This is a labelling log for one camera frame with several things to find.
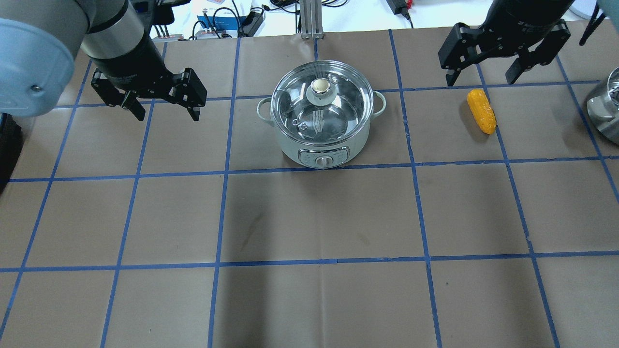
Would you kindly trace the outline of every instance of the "silver metal container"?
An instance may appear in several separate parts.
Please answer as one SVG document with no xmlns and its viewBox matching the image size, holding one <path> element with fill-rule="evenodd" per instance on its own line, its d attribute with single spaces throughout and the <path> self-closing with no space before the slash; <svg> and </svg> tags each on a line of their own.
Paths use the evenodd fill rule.
<svg viewBox="0 0 619 348">
<path fill-rule="evenodd" d="M 373 112 L 374 95 L 383 107 Z M 271 103 L 268 118 L 260 107 Z M 282 151 L 310 168 L 332 168 L 352 160 L 370 133 L 370 121 L 383 113 L 384 96 L 372 91 L 355 68 L 338 61 L 315 61 L 296 67 L 262 99 L 258 117 L 275 129 Z"/>
<path fill-rule="evenodd" d="M 587 113 L 597 130 L 619 145 L 619 67 L 589 93 Z"/>
</svg>

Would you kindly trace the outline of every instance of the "metal bracket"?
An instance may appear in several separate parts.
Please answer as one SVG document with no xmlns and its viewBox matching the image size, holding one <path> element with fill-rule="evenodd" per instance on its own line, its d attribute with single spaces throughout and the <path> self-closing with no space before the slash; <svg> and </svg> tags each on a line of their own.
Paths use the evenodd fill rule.
<svg viewBox="0 0 619 348">
<path fill-rule="evenodd" d="M 304 39 L 323 38 L 322 1 L 301 0 L 301 37 Z"/>
</svg>

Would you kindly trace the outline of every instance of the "gray robot arm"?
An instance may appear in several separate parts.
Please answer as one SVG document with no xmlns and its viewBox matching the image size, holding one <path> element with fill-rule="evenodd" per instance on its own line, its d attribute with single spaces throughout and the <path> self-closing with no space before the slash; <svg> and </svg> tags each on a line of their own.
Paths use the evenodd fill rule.
<svg viewBox="0 0 619 348">
<path fill-rule="evenodd" d="M 103 101 L 144 119 L 138 97 L 161 98 L 197 121 L 207 91 L 186 68 L 172 74 L 129 0 L 0 0 L 0 111 L 50 111 L 71 79 L 79 48 L 97 69 Z"/>
</svg>

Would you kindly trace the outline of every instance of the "yellow corn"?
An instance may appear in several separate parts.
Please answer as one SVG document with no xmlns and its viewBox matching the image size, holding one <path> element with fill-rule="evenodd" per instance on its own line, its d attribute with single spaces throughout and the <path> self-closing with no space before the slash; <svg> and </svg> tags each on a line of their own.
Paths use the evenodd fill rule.
<svg viewBox="0 0 619 348">
<path fill-rule="evenodd" d="M 473 89 L 466 97 L 477 126 L 486 134 L 492 134 L 496 129 L 495 112 L 490 106 L 483 89 Z"/>
</svg>

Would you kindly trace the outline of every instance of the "white floor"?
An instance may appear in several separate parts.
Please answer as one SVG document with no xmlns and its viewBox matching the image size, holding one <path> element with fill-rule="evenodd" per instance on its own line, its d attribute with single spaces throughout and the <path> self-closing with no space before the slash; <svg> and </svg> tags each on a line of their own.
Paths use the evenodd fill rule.
<svg viewBox="0 0 619 348">
<path fill-rule="evenodd" d="M 172 33 L 191 36 L 197 17 L 195 9 L 208 0 L 193 0 L 190 4 L 174 7 L 176 21 L 168 26 Z M 269 5 L 268 0 L 236 0 L 237 4 L 251 2 L 252 7 Z M 492 0 L 415 0 L 410 10 L 415 28 L 451 27 L 457 22 L 480 25 L 486 18 Z M 582 19 L 568 11 L 565 20 Z M 408 28 L 401 15 L 393 15 L 386 0 L 349 0 L 342 7 L 322 8 L 322 26 L 325 32 L 362 32 L 369 30 Z M 266 13 L 264 24 L 256 36 L 291 35 L 296 30 L 295 15 L 281 10 Z M 151 37 L 156 37 L 153 29 Z"/>
</svg>

